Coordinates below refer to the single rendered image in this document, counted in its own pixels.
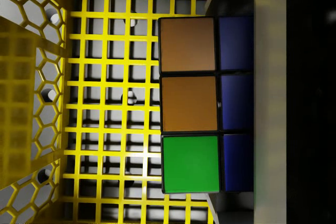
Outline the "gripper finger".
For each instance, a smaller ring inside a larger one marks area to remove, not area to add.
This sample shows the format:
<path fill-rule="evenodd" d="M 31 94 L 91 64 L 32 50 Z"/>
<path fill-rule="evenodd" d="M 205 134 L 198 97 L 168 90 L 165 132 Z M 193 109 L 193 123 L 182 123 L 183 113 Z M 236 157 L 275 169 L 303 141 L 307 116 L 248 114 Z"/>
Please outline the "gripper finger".
<path fill-rule="evenodd" d="M 254 221 L 253 192 L 206 194 L 214 221 Z"/>
<path fill-rule="evenodd" d="M 253 16 L 254 0 L 207 0 L 205 15 L 222 16 Z"/>

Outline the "puzzle cube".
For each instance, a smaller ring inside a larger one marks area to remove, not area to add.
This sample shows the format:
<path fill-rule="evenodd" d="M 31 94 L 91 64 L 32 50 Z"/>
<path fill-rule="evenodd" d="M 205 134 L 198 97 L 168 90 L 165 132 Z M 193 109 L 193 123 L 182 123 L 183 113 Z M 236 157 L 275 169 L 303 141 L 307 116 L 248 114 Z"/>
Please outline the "puzzle cube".
<path fill-rule="evenodd" d="M 162 190 L 254 189 L 254 19 L 159 19 Z"/>

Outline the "yellow basket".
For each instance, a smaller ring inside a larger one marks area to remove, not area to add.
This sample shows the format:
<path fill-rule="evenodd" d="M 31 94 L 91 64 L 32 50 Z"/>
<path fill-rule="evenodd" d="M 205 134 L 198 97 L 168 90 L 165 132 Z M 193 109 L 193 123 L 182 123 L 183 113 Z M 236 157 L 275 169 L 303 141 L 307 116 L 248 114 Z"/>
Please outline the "yellow basket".
<path fill-rule="evenodd" d="M 214 224 L 161 192 L 158 19 L 206 0 L 0 0 L 0 224 Z"/>

